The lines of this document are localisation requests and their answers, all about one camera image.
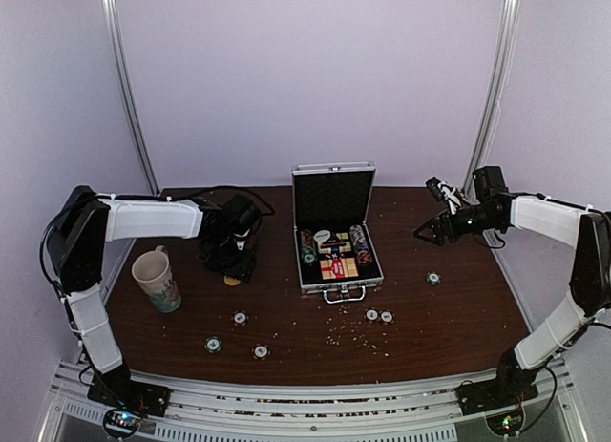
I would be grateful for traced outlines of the yellow round button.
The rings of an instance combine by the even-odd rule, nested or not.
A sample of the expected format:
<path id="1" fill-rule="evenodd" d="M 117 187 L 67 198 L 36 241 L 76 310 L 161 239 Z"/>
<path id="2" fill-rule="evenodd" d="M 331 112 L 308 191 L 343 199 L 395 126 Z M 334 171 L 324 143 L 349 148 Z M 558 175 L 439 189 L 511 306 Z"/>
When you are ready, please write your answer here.
<path id="1" fill-rule="evenodd" d="M 239 284 L 242 283 L 241 280 L 233 278 L 233 277 L 229 277 L 229 276 L 224 276 L 223 281 L 226 285 L 231 286 L 231 287 L 238 286 Z"/>

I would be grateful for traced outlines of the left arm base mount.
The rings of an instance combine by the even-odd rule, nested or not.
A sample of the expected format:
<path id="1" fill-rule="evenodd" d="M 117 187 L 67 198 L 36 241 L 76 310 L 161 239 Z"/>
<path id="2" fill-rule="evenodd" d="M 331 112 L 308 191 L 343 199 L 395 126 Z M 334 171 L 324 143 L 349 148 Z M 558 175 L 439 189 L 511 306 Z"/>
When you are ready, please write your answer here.
<path id="1" fill-rule="evenodd" d="M 134 436 L 149 416 L 163 417 L 171 391 L 167 387 L 131 382 L 127 397 L 119 397 L 101 382 L 91 383 L 89 400 L 109 407 L 104 411 L 101 426 L 108 436 L 125 440 Z"/>

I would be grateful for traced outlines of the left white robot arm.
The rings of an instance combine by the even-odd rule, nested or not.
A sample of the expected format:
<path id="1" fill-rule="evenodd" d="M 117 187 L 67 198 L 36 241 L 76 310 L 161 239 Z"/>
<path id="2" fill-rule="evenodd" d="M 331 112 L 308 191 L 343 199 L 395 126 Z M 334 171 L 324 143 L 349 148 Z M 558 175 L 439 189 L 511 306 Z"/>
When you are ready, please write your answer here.
<path id="1" fill-rule="evenodd" d="M 99 389 L 118 408 L 137 400 L 100 296 L 104 247 L 124 239 L 181 238 L 199 240 L 206 267 L 248 282 L 256 252 L 248 245 L 263 217 L 274 208 L 247 188 L 235 187 L 221 205 L 202 191 L 181 197 L 116 195 L 75 187 L 63 208 L 46 226 L 39 244 L 39 264 L 67 312 L 69 325 L 83 345 Z"/>

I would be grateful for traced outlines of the aluminium poker case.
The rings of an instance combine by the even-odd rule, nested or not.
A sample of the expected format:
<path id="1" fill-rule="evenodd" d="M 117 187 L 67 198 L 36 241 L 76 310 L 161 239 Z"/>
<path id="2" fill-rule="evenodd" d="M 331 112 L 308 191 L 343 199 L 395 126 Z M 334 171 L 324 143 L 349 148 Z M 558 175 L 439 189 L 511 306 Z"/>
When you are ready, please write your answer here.
<path id="1" fill-rule="evenodd" d="M 376 167 L 370 161 L 301 164 L 291 170 L 293 237 L 299 275 L 299 285 L 305 296 L 319 295 L 329 305 L 362 302 L 367 294 L 379 287 L 384 274 L 367 226 L 368 211 Z M 373 257 L 368 266 L 358 266 L 357 277 L 324 280 L 320 261 L 331 259 L 315 242 L 317 260 L 307 265 L 301 259 L 300 232 L 309 229 L 313 235 L 329 230 L 327 242 L 350 241 L 351 250 L 345 258 L 354 258 L 356 251 L 349 236 L 353 225 L 361 225 Z"/>

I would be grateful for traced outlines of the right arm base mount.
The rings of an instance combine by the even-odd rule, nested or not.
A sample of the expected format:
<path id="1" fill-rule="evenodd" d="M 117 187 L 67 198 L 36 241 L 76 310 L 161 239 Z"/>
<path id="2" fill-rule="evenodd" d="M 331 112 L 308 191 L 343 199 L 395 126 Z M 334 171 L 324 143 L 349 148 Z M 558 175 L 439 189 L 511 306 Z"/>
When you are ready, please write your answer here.
<path id="1" fill-rule="evenodd" d="M 497 378 L 479 382 L 465 380 L 455 392 L 463 416 L 483 415 L 492 434 L 506 438 L 524 428 L 523 404 L 538 397 L 534 384 L 506 389 Z"/>

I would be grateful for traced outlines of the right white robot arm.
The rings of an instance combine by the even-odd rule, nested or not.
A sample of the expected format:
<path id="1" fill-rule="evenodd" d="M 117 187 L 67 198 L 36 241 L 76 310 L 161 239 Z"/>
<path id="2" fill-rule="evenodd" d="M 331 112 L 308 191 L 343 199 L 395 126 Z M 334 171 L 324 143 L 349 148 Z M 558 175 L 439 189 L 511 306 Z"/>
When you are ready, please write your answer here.
<path id="1" fill-rule="evenodd" d="M 473 314 L 485 321 L 481 311 L 488 309 L 491 316 L 514 321 L 518 308 L 491 252 L 461 244 L 460 238 L 515 229 L 535 233 L 565 251 L 558 273 L 552 270 L 554 260 L 533 255 L 528 274 L 518 278 L 530 290 L 531 302 L 551 310 L 501 355 L 498 368 L 505 371 L 491 382 L 489 394 L 506 406 L 525 391 L 525 374 L 567 350 L 598 313 L 609 309 L 610 217 L 591 207 L 527 193 L 495 192 L 477 204 L 455 192 L 443 197 L 443 210 L 434 212 L 431 203 L 421 203 L 411 209 L 409 223 L 414 237 L 431 248 L 435 272 L 458 289 L 462 317 Z"/>

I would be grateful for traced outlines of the red Texas Hold'em card box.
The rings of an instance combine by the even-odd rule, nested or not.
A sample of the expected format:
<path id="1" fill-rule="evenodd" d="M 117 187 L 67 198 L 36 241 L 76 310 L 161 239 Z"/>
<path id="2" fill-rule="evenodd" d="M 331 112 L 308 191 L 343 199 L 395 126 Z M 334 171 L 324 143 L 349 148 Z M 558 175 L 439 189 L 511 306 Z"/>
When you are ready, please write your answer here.
<path id="1" fill-rule="evenodd" d="M 320 268 L 324 280 L 341 280 L 359 275 L 354 258 L 321 260 Z"/>

